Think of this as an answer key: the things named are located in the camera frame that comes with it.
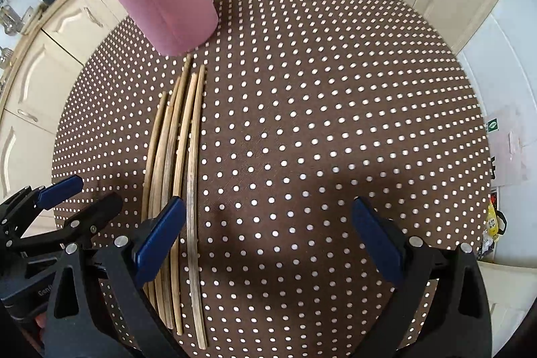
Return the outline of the brown polka dot tablecloth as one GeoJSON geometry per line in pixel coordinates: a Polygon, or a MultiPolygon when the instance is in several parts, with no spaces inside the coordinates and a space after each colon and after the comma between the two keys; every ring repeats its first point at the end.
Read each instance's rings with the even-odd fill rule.
{"type": "Polygon", "coordinates": [[[393,293],[351,223],[366,197],[426,244],[478,250],[491,170],[457,57],[401,0],[213,0],[197,170],[207,347],[188,249],[192,357],[346,357],[393,293]]]}

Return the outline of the wooden chopstick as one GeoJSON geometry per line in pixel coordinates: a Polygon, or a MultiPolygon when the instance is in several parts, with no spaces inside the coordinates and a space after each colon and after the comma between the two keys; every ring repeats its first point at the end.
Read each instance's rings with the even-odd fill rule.
{"type": "MultiPolygon", "coordinates": [[[[175,162],[177,157],[177,141],[178,141],[178,131],[179,131],[179,122],[182,115],[182,107],[184,102],[185,90],[187,88],[189,70],[191,66],[192,55],[188,54],[183,65],[182,73],[175,84],[174,91],[172,93],[172,99],[168,107],[168,121],[166,126],[168,127],[168,134],[166,138],[166,150],[165,150],[165,161],[163,168],[163,181],[162,181],[162,192],[161,192],[161,205],[166,206],[170,197],[172,196],[172,188],[174,182],[175,174],[175,162]]],[[[164,296],[164,309],[166,316],[166,326],[170,330],[179,332],[179,323],[176,321],[173,299],[172,299],[172,289],[171,289],[171,254],[166,256],[166,260],[163,264],[162,272],[162,285],[163,285],[163,296],[164,296]]]]}
{"type": "MultiPolygon", "coordinates": [[[[172,125],[173,113],[175,109],[175,101],[179,91],[180,80],[175,82],[175,86],[172,92],[172,95],[169,99],[169,103],[166,103],[164,119],[161,127],[160,138],[156,150],[156,162],[154,166],[154,175],[152,181],[152,191],[153,191],[153,206],[152,214],[156,218],[161,212],[161,210],[166,206],[167,200],[162,201],[162,195],[164,192],[163,184],[164,177],[169,173],[169,170],[166,169],[166,154],[167,154],[167,145],[168,137],[170,132],[170,127],[172,125]]],[[[172,315],[171,315],[171,304],[168,302],[169,298],[166,297],[166,288],[165,280],[166,275],[168,274],[168,254],[165,255],[164,261],[161,264],[159,272],[155,279],[155,290],[156,290],[156,303],[157,310],[161,320],[165,323],[166,327],[172,328],[172,315]]]]}
{"type": "Polygon", "coordinates": [[[191,120],[191,130],[188,149],[187,171],[187,248],[188,248],[188,278],[190,287],[191,309],[197,347],[207,349],[207,334],[203,315],[201,283],[198,260],[198,227],[197,227],[197,176],[198,154],[200,140],[201,112],[203,103],[206,67],[198,70],[197,87],[191,120]]]}
{"type": "Polygon", "coordinates": [[[158,139],[160,136],[160,129],[162,126],[163,116],[166,110],[168,92],[163,92],[160,96],[158,107],[156,109],[156,118],[153,123],[153,128],[151,131],[151,136],[147,148],[147,160],[146,168],[144,173],[144,182],[143,182],[143,194],[142,194],[142,206],[141,206],[141,221],[145,222],[148,218],[148,203],[149,203],[149,194],[150,186],[152,181],[152,174],[154,169],[154,161],[156,157],[156,148],[158,144],[158,139]]]}
{"type": "Polygon", "coordinates": [[[173,113],[173,104],[169,103],[166,106],[166,111],[163,116],[160,136],[156,148],[156,157],[150,187],[149,196],[149,217],[156,218],[161,210],[161,191],[162,191],[162,171],[166,157],[166,144],[169,131],[170,118],[173,113]]]}
{"type": "MultiPolygon", "coordinates": [[[[188,132],[192,120],[192,112],[194,107],[195,95],[197,89],[197,73],[192,73],[188,83],[188,91],[185,104],[183,107],[179,142],[177,149],[177,160],[174,172],[174,184],[172,194],[180,196],[183,186],[183,172],[186,162],[186,153],[188,145],[188,132]]],[[[171,295],[173,305],[173,316],[175,321],[175,331],[177,335],[183,334],[182,316],[181,316],[181,300],[180,300],[180,281],[179,281],[179,238],[176,238],[170,251],[170,281],[171,295]]]]}

